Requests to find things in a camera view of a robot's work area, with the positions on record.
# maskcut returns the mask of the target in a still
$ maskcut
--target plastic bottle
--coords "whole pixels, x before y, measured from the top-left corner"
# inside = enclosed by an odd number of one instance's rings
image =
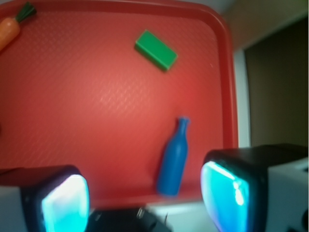
[[[178,130],[167,145],[157,182],[157,191],[160,194],[178,195],[188,155],[186,132],[189,122],[185,117],[179,118]]]

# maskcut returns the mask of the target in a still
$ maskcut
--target red tray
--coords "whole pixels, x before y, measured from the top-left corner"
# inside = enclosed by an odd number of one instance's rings
[[[168,0],[32,3],[37,16],[0,53],[0,168],[76,165],[96,208],[173,201],[155,183],[176,118],[187,116],[176,201],[200,199],[205,154],[238,145],[231,41],[220,16]],[[0,5],[0,18],[23,4]],[[178,54],[168,72],[134,50],[145,29]]]

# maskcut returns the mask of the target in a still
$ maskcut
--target blue bottle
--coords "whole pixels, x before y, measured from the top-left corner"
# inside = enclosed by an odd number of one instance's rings
[[[167,145],[156,186],[160,194],[178,195],[188,155],[186,132],[189,122],[185,117],[179,118],[178,130]]]

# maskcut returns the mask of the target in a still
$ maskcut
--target gray surface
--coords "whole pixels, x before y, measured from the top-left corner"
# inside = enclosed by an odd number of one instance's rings
[[[308,146],[308,18],[247,49],[251,145]]]

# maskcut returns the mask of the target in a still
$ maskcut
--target orange carrot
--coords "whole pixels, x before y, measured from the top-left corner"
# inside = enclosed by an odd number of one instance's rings
[[[20,32],[15,18],[6,18],[0,23],[0,51],[9,44]]]
[[[15,18],[6,18],[0,23],[0,51],[19,34],[19,23],[35,13],[35,8],[27,2]]]

